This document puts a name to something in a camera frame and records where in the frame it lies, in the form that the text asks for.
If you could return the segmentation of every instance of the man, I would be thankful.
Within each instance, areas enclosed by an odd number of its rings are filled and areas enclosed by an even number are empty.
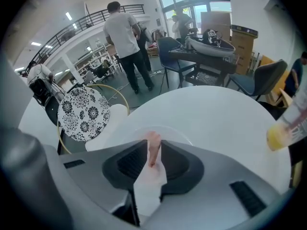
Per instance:
[[[48,90],[61,101],[65,96],[65,91],[55,85],[53,82],[53,73],[43,64],[36,64],[35,61],[31,61],[27,69],[29,70],[27,84],[30,85],[37,79],[42,79],[48,88]]]
[[[303,75],[303,65],[307,64],[307,52],[303,52],[301,58],[297,59],[285,81],[284,91],[290,96],[294,96],[298,89]]]
[[[138,46],[140,48],[140,52],[142,53],[142,56],[143,56],[143,59],[144,59],[144,62],[145,62],[145,66],[146,66],[148,71],[151,71],[152,67],[151,67],[151,64],[150,64],[150,60],[149,60],[149,56],[148,56],[147,50],[145,48],[145,45],[146,45],[146,34],[142,30],[141,30],[140,38],[139,38],[139,40],[137,40],[137,43],[138,43]]]
[[[181,43],[181,36],[180,36],[180,32],[179,32],[179,17],[178,15],[173,15],[172,16],[172,19],[173,19],[173,22],[175,22],[173,24],[173,27],[172,27],[172,32],[175,34],[174,35],[174,38]]]
[[[110,13],[110,17],[104,26],[106,41],[115,46],[132,89],[136,94],[139,93],[133,65],[135,64],[148,90],[151,91],[154,84],[145,68],[143,56],[138,47],[137,40],[140,39],[141,30],[136,19],[129,13],[120,13],[120,3],[116,1],[109,3],[107,10]],[[132,28],[136,32],[136,37],[132,32]]]
[[[189,34],[189,25],[193,23],[193,20],[187,14],[183,13],[182,8],[176,9],[176,15],[178,16],[181,43],[184,44],[186,36]]]

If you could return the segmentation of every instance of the gray chair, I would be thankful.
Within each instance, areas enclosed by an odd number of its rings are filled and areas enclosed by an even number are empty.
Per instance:
[[[257,101],[260,96],[272,91],[286,68],[287,63],[280,59],[274,63],[258,67],[253,77],[235,73],[229,75],[226,87],[230,81],[233,81],[239,87],[238,91],[242,90],[248,96],[257,96]]]
[[[166,76],[167,87],[168,84],[168,76],[167,70],[177,72],[179,74],[179,86],[178,88],[182,88],[183,75],[182,73],[186,70],[196,67],[195,62],[186,61],[186,60],[176,60],[169,57],[169,51],[180,46],[180,42],[176,41],[171,37],[162,37],[157,41],[158,54],[160,58],[161,65],[164,67],[164,72]]]
[[[95,76],[93,75],[93,73],[91,71],[87,71],[87,73],[85,74],[85,79],[84,79],[83,85],[86,86],[90,82],[93,82],[94,84],[97,84],[94,81],[94,78],[95,78]]]

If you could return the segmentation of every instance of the yellow liquid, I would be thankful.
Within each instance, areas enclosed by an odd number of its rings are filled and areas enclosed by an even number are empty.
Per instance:
[[[288,140],[290,134],[286,131],[282,124],[275,124],[267,131],[267,143],[272,151],[284,148],[287,145],[285,141]]]

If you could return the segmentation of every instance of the white table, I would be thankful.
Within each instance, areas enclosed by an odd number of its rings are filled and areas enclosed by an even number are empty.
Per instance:
[[[121,123],[105,147],[155,130],[163,139],[234,158],[282,194],[289,186],[290,155],[287,148],[272,152],[266,144],[266,131],[274,122],[259,103],[240,92],[215,86],[187,87],[143,104]]]

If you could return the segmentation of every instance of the black metal railing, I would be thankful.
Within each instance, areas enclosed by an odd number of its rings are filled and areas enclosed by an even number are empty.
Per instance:
[[[125,5],[120,7],[121,12],[131,14],[144,14],[143,4]],[[55,34],[44,44],[32,60],[39,64],[44,63],[48,57],[54,53],[61,45],[80,32],[92,27],[93,25],[105,22],[110,13],[107,10],[101,10],[76,20]]]

